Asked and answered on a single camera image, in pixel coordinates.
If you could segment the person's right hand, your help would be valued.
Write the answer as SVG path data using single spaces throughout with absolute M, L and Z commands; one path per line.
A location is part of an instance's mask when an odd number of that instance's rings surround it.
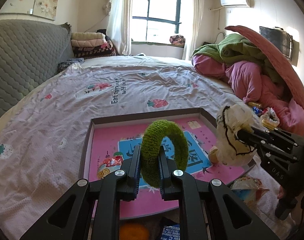
M 277 199 L 282 199 L 285 197 L 285 195 L 286 195 L 285 189 L 282 186 L 280 186 L 279 193 L 277 195 Z

